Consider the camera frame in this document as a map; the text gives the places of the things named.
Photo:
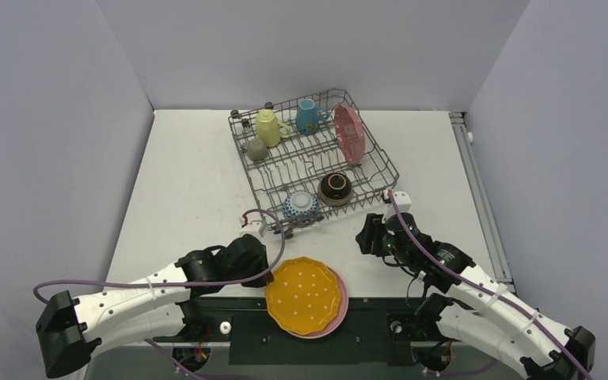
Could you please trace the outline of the black patterned bowl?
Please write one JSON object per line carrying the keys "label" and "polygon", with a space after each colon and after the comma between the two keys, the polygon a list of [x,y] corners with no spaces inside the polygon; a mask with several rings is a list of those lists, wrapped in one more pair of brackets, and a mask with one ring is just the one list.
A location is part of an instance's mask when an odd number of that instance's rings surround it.
{"label": "black patterned bowl", "polygon": [[344,173],[326,174],[318,184],[317,196],[326,205],[341,207],[354,196],[352,182]]}

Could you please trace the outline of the yellow plate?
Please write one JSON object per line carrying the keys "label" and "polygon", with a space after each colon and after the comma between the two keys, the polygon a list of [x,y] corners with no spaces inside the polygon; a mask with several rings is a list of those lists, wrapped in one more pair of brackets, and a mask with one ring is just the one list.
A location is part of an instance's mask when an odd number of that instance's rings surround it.
{"label": "yellow plate", "polygon": [[305,256],[285,260],[273,272],[264,296],[275,323],[300,335],[322,330],[337,315],[341,301],[332,269]]}

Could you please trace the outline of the red patterned bowl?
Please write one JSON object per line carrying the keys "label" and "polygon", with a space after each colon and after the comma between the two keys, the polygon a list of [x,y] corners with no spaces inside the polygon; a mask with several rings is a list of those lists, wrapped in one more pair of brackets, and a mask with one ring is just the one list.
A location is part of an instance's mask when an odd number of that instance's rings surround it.
{"label": "red patterned bowl", "polygon": [[283,216],[297,227],[306,227],[316,222],[320,202],[307,190],[298,190],[289,194],[283,202]]}

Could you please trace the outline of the grey wire dish rack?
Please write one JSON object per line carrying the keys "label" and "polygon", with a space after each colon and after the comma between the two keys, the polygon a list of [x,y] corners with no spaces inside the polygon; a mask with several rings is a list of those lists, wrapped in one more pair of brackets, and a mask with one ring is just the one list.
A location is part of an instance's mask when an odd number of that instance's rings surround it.
{"label": "grey wire dish rack", "polygon": [[[395,164],[364,122],[360,126],[365,148],[356,163],[345,157],[332,118],[322,122],[319,131],[311,135],[294,131],[291,137],[269,149],[264,160],[252,161],[248,156],[248,143],[257,136],[257,114],[256,109],[233,109],[228,122],[256,205],[279,217],[281,226],[274,222],[268,224],[276,234],[284,232],[291,238],[296,229],[332,216],[361,211],[381,202],[383,191],[398,182],[400,174]],[[350,180],[348,203],[340,206],[320,203],[316,211],[301,216],[286,214],[287,196],[298,190],[317,193],[321,180],[330,173],[344,174]]]}

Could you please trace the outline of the small grey cup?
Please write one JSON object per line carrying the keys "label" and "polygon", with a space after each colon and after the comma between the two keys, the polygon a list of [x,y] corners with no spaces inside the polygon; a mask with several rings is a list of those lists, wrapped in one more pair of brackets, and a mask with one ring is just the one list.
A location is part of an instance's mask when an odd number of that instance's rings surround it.
{"label": "small grey cup", "polygon": [[246,143],[246,154],[252,162],[262,162],[268,155],[268,147],[259,138],[254,138]]}

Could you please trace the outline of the pink dotted plate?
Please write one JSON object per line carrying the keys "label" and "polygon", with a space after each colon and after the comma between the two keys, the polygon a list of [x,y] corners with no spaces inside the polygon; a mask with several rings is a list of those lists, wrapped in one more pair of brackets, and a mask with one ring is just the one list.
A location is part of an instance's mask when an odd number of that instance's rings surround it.
{"label": "pink dotted plate", "polygon": [[334,108],[333,122],[340,149],[351,165],[358,165],[366,147],[365,133],[359,114],[347,104]]}

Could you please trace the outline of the pale yellow mug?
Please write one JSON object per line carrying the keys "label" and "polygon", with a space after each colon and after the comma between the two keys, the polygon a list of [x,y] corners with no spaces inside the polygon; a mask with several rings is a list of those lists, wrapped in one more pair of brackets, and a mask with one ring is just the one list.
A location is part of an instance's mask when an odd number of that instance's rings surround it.
{"label": "pale yellow mug", "polygon": [[277,146],[282,139],[291,137],[291,127],[279,120],[271,109],[261,109],[255,117],[256,135],[267,148]]}

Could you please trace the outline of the blue floral mug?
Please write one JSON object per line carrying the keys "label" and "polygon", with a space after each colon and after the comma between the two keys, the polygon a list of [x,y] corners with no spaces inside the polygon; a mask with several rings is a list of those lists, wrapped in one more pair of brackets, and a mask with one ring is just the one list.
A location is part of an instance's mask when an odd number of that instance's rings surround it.
{"label": "blue floral mug", "polygon": [[320,130],[330,117],[327,108],[317,105],[313,99],[305,98],[299,101],[295,117],[295,126],[302,135],[311,135]]}

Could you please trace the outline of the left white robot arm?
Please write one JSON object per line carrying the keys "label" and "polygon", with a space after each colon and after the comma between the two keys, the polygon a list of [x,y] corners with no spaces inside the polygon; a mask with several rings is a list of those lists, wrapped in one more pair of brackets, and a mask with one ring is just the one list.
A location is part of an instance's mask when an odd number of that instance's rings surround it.
{"label": "left white robot arm", "polygon": [[204,318],[195,300],[224,286],[272,281],[266,247],[251,234],[227,246],[194,250],[132,283],[102,283],[95,294],[52,295],[35,325],[45,374],[60,378],[103,352],[160,336],[199,338]]}

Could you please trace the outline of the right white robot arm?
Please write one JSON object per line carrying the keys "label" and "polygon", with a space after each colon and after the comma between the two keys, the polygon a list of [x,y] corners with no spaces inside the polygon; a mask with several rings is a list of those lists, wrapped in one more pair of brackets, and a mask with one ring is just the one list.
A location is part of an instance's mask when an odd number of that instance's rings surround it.
{"label": "right white robot arm", "polygon": [[456,246],[420,232],[409,213],[370,213],[355,237],[361,253],[386,259],[425,288],[416,331],[466,343],[525,379],[589,379],[595,335],[528,306]]}

